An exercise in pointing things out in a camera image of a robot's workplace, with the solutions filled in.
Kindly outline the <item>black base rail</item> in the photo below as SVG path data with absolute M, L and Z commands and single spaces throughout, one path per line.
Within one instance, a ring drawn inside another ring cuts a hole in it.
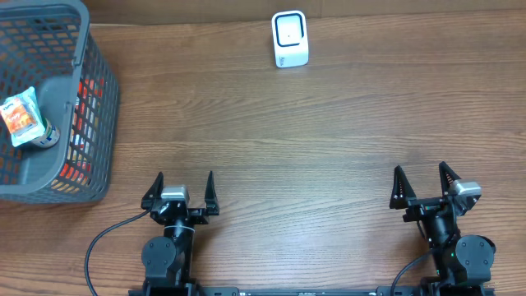
M 205 295 L 205 296 L 418 296 L 431 295 L 417 286 L 397 286 L 393 293 L 390 286 L 375 289 L 239 289 L 236 287 L 199 287 L 190 285 L 182 289 L 133 289 L 129 296 L 140 295 Z

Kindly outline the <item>green lid white jar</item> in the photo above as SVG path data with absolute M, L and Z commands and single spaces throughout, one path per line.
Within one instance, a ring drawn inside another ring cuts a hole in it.
M 47 118 L 44 118 L 43 124 L 45 126 L 45 131 L 42 136 L 36 137 L 30 142 L 38 146 L 39 148 L 50 148 L 58 143 L 60 138 L 59 129 L 52 124 Z

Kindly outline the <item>grey plastic mesh basket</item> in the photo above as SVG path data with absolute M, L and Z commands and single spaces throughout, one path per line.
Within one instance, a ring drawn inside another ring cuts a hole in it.
M 59 174 L 67 162 L 79 82 L 96 81 L 96 139 L 85 157 L 91 162 L 88 186 L 77 193 L 58 190 L 78 184 Z M 1 5 L 1 97 L 33 86 L 40 113 L 60 131 L 58 143 L 14 147 L 1 128 L 1 198 L 24 203 L 74 203 L 102 199 L 111 176 L 120 92 L 116 76 L 90 33 L 90 14 L 80 1 L 8 1 Z

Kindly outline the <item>teal snack packet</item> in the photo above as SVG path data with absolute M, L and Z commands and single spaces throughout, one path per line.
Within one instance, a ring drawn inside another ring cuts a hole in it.
M 6 98 L 1 104 L 1 117 L 14 147 L 41 137 L 46 130 L 33 86 Z

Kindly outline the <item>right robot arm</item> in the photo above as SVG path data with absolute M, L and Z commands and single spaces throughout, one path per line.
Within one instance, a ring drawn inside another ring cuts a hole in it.
M 390 208 L 404 210 L 403 220 L 417 224 L 429 250 L 409 262 L 393 279 L 390 295 L 493 295 L 484 284 L 491 279 L 496 245 L 482 235 L 461 234 L 458 218 L 482 196 L 479 183 L 461 178 L 446 162 L 439 163 L 441 195 L 419 198 L 401 166 L 394 168 Z M 400 288 L 402 276 L 431 258 L 436 275 L 423 277 L 416 287 Z

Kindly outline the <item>white barcode scanner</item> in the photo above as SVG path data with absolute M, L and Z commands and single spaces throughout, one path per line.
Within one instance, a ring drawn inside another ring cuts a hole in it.
M 309 61 L 307 19 L 299 10 L 277 12 L 271 19 L 277 68 L 301 67 Z

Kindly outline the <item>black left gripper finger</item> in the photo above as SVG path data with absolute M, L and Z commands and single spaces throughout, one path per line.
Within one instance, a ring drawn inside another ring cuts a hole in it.
M 214 174 L 209 172 L 205 187 L 205 210 L 207 215 L 219 215 L 219 202 L 215 191 Z
M 141 209 L 151 210 L 154 203 L 161 198 L 164 188 L 164 174 L 159 172 L 156 179 L 141 199 Z

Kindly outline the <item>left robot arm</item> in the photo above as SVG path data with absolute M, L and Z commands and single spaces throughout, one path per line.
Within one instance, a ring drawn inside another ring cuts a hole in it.
M 185 185 L 166 186 L 159 173 L 141 199 L 141 208 L 163 227 L 163 234 L 150 239 L 142 249 L 145 267 L 144 295 L 204 295 L 198 280 L 191 277 L 195 227 L 208 224 L 220 213 L 214 174 L 209 173 L 203 207 L 189 206 Z

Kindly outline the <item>long orange noodle package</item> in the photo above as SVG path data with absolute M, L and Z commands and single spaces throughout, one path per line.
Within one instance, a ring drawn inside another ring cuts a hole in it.
M 67 162 L 59 174 L 60 177 L 77 183 L 78 186 L 59 183 L 59 191 L 73 194 L 81 190 L 80 186 L 90 184 L 90 177 L 87 174 L 91 171 L 91 162 L 85 155 L 91 153 L 90 145 L 96 139 L 95 129 L 99 126 L 99 118 L 95 111 L 99 111 L 100 108 L 98 99 L 102 96 L 103 91 L 99 84 L 103 82 L 104 80 L 96 81 L 87 78 L 79 82 L 75 111 L 72 117 Z

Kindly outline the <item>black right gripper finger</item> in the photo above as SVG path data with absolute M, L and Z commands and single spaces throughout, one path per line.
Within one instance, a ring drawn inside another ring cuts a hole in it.
M 408 208 L 417 199 L 401 166 L 394 168 L 394 184 L 390 198 L 390 209 Z
M 460 176 L 445 161 L 439 163 L 439 174 L 441 178 L 442 195 L 446 196 L 449 194 L 451 184 L 459 180 Z

